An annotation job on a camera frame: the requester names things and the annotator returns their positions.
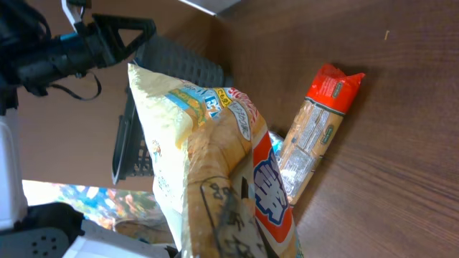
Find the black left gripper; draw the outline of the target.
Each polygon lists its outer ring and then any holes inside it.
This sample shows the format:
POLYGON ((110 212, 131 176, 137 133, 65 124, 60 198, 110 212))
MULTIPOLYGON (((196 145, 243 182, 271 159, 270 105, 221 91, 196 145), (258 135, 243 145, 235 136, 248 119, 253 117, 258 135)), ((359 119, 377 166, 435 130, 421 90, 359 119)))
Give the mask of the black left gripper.
POLYGON ((55 82, 70 75, 84 77, 92 68, 110 67, 131 56, 155 33, 152 19, 93 14, 93 23, 78 24, 79 32, 61 35, 14 58, 14 76, 33 95, 47 88, 77 94, 55 82))

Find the yellow snack bag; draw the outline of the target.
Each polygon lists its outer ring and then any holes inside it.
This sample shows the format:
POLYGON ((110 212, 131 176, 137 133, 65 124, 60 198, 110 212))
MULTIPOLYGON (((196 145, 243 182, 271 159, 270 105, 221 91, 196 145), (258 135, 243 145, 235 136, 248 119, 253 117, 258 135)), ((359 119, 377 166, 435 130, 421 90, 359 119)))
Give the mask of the yellow snack bag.
POLYGON ((301 257, 266 122, 249 97, 216 89, 223 107, 186 137, 181 176, 154 167, 153 192, 183 257, 301 257))

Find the teal tissue pack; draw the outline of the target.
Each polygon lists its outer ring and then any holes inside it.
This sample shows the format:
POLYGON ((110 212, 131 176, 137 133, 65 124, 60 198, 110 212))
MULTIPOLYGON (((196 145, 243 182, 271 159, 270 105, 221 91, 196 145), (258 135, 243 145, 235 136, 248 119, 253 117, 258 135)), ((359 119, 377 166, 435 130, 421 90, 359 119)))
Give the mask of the teal tissue pack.
POLYGON ((284 139, 281 136, 279 136, 277 133, 274 133, 273 131, 269 131, 269 136, 270 136, 270 141, 272 143, 273 152, 275 154, 275 157, 278 160, 280 160, 284 139))

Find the orange pasta package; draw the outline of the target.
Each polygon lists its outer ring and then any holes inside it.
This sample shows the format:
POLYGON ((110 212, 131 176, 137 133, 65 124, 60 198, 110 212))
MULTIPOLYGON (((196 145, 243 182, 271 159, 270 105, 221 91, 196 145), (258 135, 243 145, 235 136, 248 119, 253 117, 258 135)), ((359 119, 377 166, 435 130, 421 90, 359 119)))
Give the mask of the orange pasta package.
POLYGON ((359 91, 363 72, 345 75, 331 64, 318 71, 283 142, 280 172, 290 205, 321 162, 359 91))

